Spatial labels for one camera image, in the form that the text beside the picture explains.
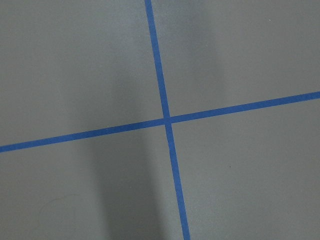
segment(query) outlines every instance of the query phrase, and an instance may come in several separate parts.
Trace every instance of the blue tape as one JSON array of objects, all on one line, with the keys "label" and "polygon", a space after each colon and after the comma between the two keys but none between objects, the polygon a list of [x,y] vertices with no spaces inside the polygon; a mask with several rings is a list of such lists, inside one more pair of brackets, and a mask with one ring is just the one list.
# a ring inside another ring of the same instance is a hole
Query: blue tape
[{"label": "blue tape", "polygon": [[160,57],[160,51],[159,51],[154,13],[152,9],[151,0],[145,0],[144,4],[145,4],[145,11],[146,11],[146,16],[148,20],[149,32],[150,32],[154,66],[155,66],[156,77],[158,81],[162,113],[163,113],[163,118],[165,123],[164,124],[165,133],[168,141],[173,182],[174,182],[175,194],[176,194],[176,199],[177,199],[177,204],[179,209],[182,234],[183,234],[184,240],[190,240],[187,212],[186,212],[185,200],[184,200],[184,195],[183,195],[183,190],[181,185],[174,134],[173,134],[172,125],[170,121],[169,104],[168,104],[168,98],[167,98],[167,92],[166,92],[164,73],[163,73],[162,64],[161,64],[161,57]]},{"label": "blue tape", "polygon": [[163,118],[0,146],[0,153],[164,125]]},{"label": "blue tape", "polygon": [[166,119],[166,118],[170,118],[170,112],[169,112],[169,104],[168,104],[167,91],[166,91],[166,85],[165,85],[165,79],[164,79],[164,72],[162,70],[162,63],[160,58],[154,12],[152,10],[151,0],[145,0],[144,3],[145,3],[145,11],[146,11],[146,16],[147,16],[148,25],[149,25],[150,40],[151,40],[151,46],[152,46],[152,52],[153,52],[155,72],[156,72],[156,77],[157,77],[158,87],[160,92],[162,112],[163,112],[163,117]]},{"label": "blue tape", "polygon": [[320,91],[0,146],[0,153],[320,99]]},{"label": "blue tape", "polygon": [[228,106],[228,107],[189,113],[189,114],[184,114],[179,116],[172,116],[170,118],[170,121],[171,123],[179,123],[179,122],[209,118],[209,117],[214,117],[219,115],[233,114],[233,113],[239,113],[239,112],[250,111],[255,109],[263,109],[263,108],[269,108],[269,107],[274,107],[279,105],[298,103],[298,102],[309,101],[314,99],[320,99],[320,91],[305,93],[305,94],[300,94],[295,96],[281,97],[281,98],[265,100],[265,101],[257,101],[257,102],[252,102],[252,103],[247,103],[247,104],[242,104],[237,106]]}]

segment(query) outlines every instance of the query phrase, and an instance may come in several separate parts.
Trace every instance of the painter's tape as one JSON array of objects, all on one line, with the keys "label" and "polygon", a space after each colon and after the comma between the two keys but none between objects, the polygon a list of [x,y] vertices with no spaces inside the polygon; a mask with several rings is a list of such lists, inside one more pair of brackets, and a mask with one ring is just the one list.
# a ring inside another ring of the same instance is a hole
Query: painter's tape
[{"label": "painter's tape", "polygon": [[173,134],[172,126],[170,122],[169,104],[168,104],[168,98],[167,98],[167,92],[166,92],[164,73],[163,73],[162,64],[161,64],[154,12],[152,9],[151,0],[145,0],[144,3],[145,3],[145,11],[146,11],[146,16],[148,20],[149,32],[150,32],[150,40],[151,40],[151,46],[152,46],[152,52],[153,52],[155,72],[156,72],[160,99],[161,99],[162,113],[163,113],[163,118],[165,120],[164,122],[165,133],[168,141],[173,182],[174,182],[176,200],[178,203],[178,209],[179,209],[179,215],[180,215],[180,221],[181,221],[181,227],[182,227],[182,235],[184,240],[190,240],[187,212],[186,212],[184,195],[183,195],[183,190],[181,185],[176,146],[174,141],[174,134]]},{"label": "painter's tape", "polygon": [[305,93],[295,96],[287,96],[287,97],[281,97],[271,100],[265,100],[265,101],[257,101],[242,105],[236,105],[236,106],[228,106],[213,110],[207,110],[207,111],[199,111],[189,114],[183,114],[178,116],[172,116],[170,118],[171,123],[180,123],[190,120],[196,120],[196,119],[204,119],[219,115],[226,115],[226,114],[233,114],[233,113],[239,113],[244,111],[250,111],[255,109],[263,109],[263,108],[269,108],[269,107],[275,107],[279,105],[285,105],[285,104],[293,104],[303,101],[309,101],[314,99],[320,99],[320,91],[311,92],[311,93]]},{"label": "painter's tape", "polygon": [[69,141],[79,140],[79,139],[93,138],[93,137],[109,135],[109,134],[122,133],[122,132],[127,132],[132,130],[138,130],[138,129],[151,128],[151,127],[156,127],[164,124],[165,124],[164,119],[162,118],[162,119],[142,121],[142,122],[136,122],[136,123],[126,124],[126,125],[102,128],[97,130],[78,132],[78,133],[67,134],[62,136],[49,137],[49,138],[44,138],[39,140],[20,142],[20,143],[0,146],[0,153],[20,150],[20,149],[34,148],[34,147],[39,147],[39,146],[44,146],[49,144],[69,142]]}]

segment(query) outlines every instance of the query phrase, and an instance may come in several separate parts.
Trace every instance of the floor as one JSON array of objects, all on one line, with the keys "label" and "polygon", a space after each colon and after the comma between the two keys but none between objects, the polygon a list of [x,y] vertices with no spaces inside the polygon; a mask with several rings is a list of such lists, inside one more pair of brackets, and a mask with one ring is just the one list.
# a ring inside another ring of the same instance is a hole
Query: floor
[{"label": "floor", "polygon": [[2,0],[2,239],[320,239],[319,10]]}]

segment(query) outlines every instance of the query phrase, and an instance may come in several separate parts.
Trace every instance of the blue tape line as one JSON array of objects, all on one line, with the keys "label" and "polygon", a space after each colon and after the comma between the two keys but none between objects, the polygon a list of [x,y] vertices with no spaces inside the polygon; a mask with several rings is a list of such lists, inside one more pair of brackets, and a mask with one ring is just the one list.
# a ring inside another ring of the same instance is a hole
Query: blue tape line
[{"label": "blue tape line", "polygon": [[0,153],[320,99],[320,91],[0,146]]},{"label": "blue tape line", "polygon": [[160,58],[154,12],[152,10],[151,0],[145,0],[144,4],[145,4],[146,16],[148,19],[148,25],[149,25],[150,40],[151,40],[151,46],[152,46],[152,52],[153,52],[155,72],[156,72],[156,77],[157,77],[158,87],[160,92],[162,112],[163,112],[163,117],[166,119],[170,117],[170,111],[169,111],[167,91],[166,91],[166,85],[165,85],[165,79],[164,79],[164,72],[162,70],[162,63]]},{"label": "blue tape line", "polygon": [[163,118],[0,146],[0,153],[164,125]]},{"label": "blue tape line", "polygon": [[177,204],[179,209],[182,234],[183,234],[184,240],[190,240],[187,212],[186,212],[185,200],[184,200],[181,178],[179,173],[174,134],[173,134],[172,125],[170,121],[169,104],[168,104],[164,73],[162,69],[162,63],[161,63],[161,57],[160,57],[160,51],[159,51],[154,12],[152,9],[151,0],[145,0],[144,4],[145,4],[145,11],[146,11],[146,16],[148,20],[149,32],[150,32],[154,66],[155,66],[156,77],[158,81],[162,113],[163,113],[164,125],[165,125],[165,133],[168,141],[173,182],[174,182],[175,194],[176,194],[176,199],[177,199]]},{"label": "blue tape line", "polygon": [[250,111],[255,109],[263,109],[263,108],[269,108],[279,105],[285,105],[285,104],[292,104],[292,103],[298,103],[303,101],[309,101],[314,99],[320,99],[320,91],[311,92],[311,93],[305,93],[295,96],[287,96],[287,97],[281,97],[271,100],[265,100],[265,101],[257,101],[237,106],[228,106],[208,111],[200,111],[195,113],[189,113],[179,116],[172,116],[170,118],[171,123],[179,123],[179,122],[185,122],[190,120],[196,120],[196,119],[204,119],[219,115],[226,115],[226,114],[233,114],[233,113],[239,113],[244,111]]}]

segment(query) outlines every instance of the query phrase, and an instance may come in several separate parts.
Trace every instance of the gray floor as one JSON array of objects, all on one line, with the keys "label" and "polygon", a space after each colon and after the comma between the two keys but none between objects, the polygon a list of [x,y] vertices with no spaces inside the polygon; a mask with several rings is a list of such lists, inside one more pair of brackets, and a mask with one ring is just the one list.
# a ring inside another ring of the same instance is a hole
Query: gray floor
[{"label": "gray floor", "polygon": [[[320,2],[153,0],[172,116],[320,91]],[[0,2],[0,146],[163,117],[143,0]],[[320,239],[320,100],[174,123],[191,239]],[[4,240],[182,240],[164,126],[0,153]]]}]

